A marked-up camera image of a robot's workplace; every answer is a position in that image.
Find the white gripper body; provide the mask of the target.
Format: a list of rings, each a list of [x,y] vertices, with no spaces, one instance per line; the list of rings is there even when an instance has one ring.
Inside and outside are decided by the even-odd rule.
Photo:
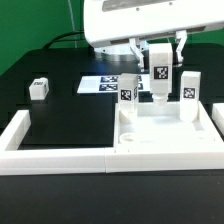
[[[224,28],[224,0],[84,0],[84,31],[94,48]]]

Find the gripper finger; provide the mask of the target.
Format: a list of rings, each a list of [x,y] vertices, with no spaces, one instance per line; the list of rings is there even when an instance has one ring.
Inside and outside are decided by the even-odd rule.
[[[177,31],[175,34],[175,41],[177,43],[176,48],[177,61],[178,63],[182,63],[183,62],[182,50],[187,41],[187,31],[186,30]]]
[[[138,60],[138,67],[140,71],[143,72],[144,71],[144,55],[142,54],[140,40],[138,38],[130,38],[129,46],[130,46],[131,52],[134,54],[134,56]]]

